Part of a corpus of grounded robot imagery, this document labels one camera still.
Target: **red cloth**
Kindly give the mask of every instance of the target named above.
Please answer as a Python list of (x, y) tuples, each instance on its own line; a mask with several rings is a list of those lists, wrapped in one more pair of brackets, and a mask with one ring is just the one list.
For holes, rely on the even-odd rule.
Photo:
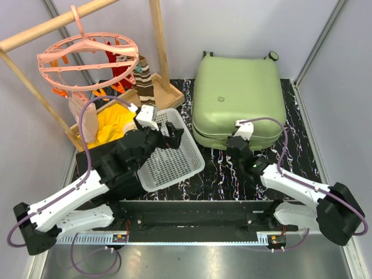
[[(107, 57), (109, 59), (109, 63), (121, 62), (120, 61), (120, 58), (119, 58), (119, 60), (117, 60), (118, 59), (118, 56), (120, 56), (119, 54), (113, 54), (112, 52), (109, 52), (109, 51), (105, 51), (105, 52), (106, 52), (106, 55), (107, 55)], [(117, 77), (117, 76), (121, 75), (128, 68), (129, 68), (129, 66), (111, 68), (112, 69), (113, 77)], [(127, 81), (125, 78), (123, 78), (122, 80), (120, 80), (120, 83), (122, 84), (122, 86), (124, 88), (128, 88), (128, 89), (131, 89), (132, 88), (132, 84), (129, 81)]]

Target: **hanger hook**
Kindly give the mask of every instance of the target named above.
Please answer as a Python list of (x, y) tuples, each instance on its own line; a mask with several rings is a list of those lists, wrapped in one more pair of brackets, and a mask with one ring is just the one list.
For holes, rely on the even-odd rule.
[(84, 29), (83, 25), (81, 25), (79, 15), (77, 14), (77, 10), (74, 5), (71, 6), (72, 13), (74, 14), (75, 21), (77, 23), (77, 27), (79, 28), (81, 39), (85, 40), (85, 34), (84, 34)]

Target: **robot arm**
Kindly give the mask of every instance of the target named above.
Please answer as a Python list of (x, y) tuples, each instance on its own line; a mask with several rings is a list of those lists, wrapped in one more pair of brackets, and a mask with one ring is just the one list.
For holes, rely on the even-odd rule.
[[(333, 243), (346, 245), (355, 233), (361, 220), (345, 206), (319, 190), (332, 193), (354, 207), (363, 217), (364, 213), (347, 186), (336, 183), (334, 186), (316, 183), (285, 170), (279, 173), (276, 164), (263, 157), (256, 158), (249, 149), (249, 139), (253, 124), (240, 125), (237, 133), (227, 141), (227, 153), (231, 156), (238, 171), (253, 183), (280, 191), (303, 205), (274, 201), (270, 210), (263, 213), (272, 229), (276, 224), (296, 225), (320, 231)], [(314, 186), (314, 189), (286, 178), (288, 174), (298, 181)]]
[[(115, 222), (124, 223), (122, 216), (113, 210), (113, 205), (104, 196), (99, 197), (113, 190), (117, 180), (133, 177), (133, 172), (143, 166), (156, 148), (177, 149), (180, 146), (183, 129), (176, 129), (171, 123), (166, 123), (169, 136), (165, 136), (160, 130), (161, 125), (155, 122), (155, 117), (156, 108), (153, 106), (144, 105), (141, 110), (137, 109), (134, 118), (137, 130), (130, 130), (125, 137), (117, 140), (116, 147), (92, 166), (90, 176), (81, 186), (77, 186), (82, 179), (79, 178), (43, 201), (32, 205), (20, 203), (14, 207), (18, 221), (38, 212), (20, 225), (30, 255), (48, 250), (66, 234), (107, 227)], [(92, 199), (95, 199), (98, 207), (76, 210)], [(39, 212), (40, 208), (49, 203), (51, 205), (48, 208)]]

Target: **metallic floor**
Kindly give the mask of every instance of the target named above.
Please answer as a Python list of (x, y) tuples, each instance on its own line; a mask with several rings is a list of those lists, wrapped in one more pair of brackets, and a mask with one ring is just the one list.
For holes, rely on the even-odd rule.
[[(300, 236), (289, 235), (288, 246), (299, 240)], [(75, 261), (95, 249), (95, 245), (76, 246)], [(87, 278), (73, 268), (66, 270), (71, 266), (69, 252), (69, 245), (55, 245), (48, 253), (42, 278)], [(120, 254), (123, 259), (120, 270), (101, 278), (352, 278), (343, 249), (321, 235), (310, 235), (304, 246), (285, 253), (247, 251), (233, 246), (127, 246)], [(78, 266), (86, 272), (98, 273), (107, 269), (113, 259), (108, 251), (102, 251)]]

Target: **pink drying hanger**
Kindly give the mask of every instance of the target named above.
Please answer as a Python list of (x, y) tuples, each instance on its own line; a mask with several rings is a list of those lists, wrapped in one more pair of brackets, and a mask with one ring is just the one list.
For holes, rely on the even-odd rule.
[[(43, 78), (54, 88), (58, 88), (61, 90), (68, 90), (68, 91), (90, 91), (90, 90), (97, 90), (106, 86), (110, 86), (112, 84), (117, 83), (118, 81), (125, 78), (130, 83), (135, 84), (133, 70), (135, 69), (140, 55), (138, 53), (137, 45), (129, 38), (124, 37), (122, 35), (113, 34), (113, 33), (84, 33), (83, 26), (81, 25), (80, 18), (77, 14), (75, 6), (71, 6), (71, 10), (74, 14), (75, 21), (80, 31), (80, 35), (76, 35), (64, 40), (57, 42), (56, 44), (49, 47), (44, 53), (39, 54), (38, 58), (38, 65), (39, 71), (42, 74)], [(101, 42), (97, 42), (91, 40), (94, 37), (102, 37), (105, 41), (105, 38), (114, 38), (116, 41), (117, 39), (121, 39), (127, 42), (125, 45), (107, 45)], [(73, 45), (61, 49), (61, 45), (67, 44), (68, 42), (73, 42), (75, 40), (80, 40), (79, 42), (74, 43)], [(94, 65), (82, 65), (82, 66), (65, 66), (65, 67), (44, 67), (46, 63), (53, 62), (59, 58), (66, 57), (67, 54), (73, 52), (95, 52), (95, 51), (109, 51), (113, 53), (117, 53), (120, 55), (126, 55), (132, 57), (133, 60), (124, 61), (124, 62), (116, 62), (116, 63), (104, 63), (104, 64), (94, 64)], [(82, 71), (82, 70), (92, 70), (92, 69), (104, 69), (104, 68), (113, 68), (113, 67), (122, 67), (128, 66), (128, 69), (122, 73), (121, 75), (114, 77), (109, 81), (105, 81), (104, 83), (97, 83), (94, 85), (88, 86), (69, 86), (60, 84), (56, 81), (53, 81), (51, 77), (48, 75), (50, 72), (62, 72), (62, 71)]]

